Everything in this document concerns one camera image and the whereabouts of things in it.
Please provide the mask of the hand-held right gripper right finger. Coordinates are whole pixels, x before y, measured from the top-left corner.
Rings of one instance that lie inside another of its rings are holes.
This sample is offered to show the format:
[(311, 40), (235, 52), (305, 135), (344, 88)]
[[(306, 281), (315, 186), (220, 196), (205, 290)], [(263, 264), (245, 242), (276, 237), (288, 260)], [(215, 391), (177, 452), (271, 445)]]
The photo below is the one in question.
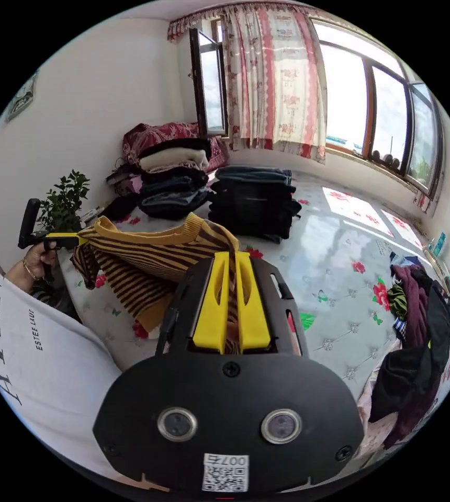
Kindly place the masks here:
[(235, 266), (240, 353), (265, 351), (270, 347), (271, 336), (250, 255), (237, 252)]

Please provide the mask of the person's left hand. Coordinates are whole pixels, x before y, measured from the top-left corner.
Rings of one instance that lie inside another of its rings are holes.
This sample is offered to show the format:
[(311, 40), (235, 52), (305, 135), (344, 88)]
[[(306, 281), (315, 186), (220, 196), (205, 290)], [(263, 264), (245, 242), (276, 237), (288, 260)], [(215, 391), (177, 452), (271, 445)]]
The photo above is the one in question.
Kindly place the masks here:
[(22, 267), (25, 274), (33, 281), (46, 278), (51, 275), (56, 256), (55, 241), (43, 241), (32, 246), (22, 259)]

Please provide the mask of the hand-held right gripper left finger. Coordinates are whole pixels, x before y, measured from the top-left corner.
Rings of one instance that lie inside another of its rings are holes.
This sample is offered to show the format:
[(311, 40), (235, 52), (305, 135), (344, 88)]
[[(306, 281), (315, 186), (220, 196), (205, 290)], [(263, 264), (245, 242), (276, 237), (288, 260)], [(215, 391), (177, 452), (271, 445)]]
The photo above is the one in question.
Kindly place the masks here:
[(229, 253), (215, 253), (193, 334), (199, 350), (224, 354), (229, 308)]

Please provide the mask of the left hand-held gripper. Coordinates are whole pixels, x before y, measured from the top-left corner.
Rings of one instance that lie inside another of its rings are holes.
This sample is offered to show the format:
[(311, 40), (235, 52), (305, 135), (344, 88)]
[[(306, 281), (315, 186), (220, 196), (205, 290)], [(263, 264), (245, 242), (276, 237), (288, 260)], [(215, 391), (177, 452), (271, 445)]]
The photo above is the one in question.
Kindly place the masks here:
[(81, 237), (76, 232), (46, 232), (39, 231), (30, 234), (21, 234), (18, 240), (18, 247), (26, 249), (43, 243), (44, 251), (51, 250), (50, 244), (54, 243), (53, 249), (65, 248), (72, 250), (81, 245)]

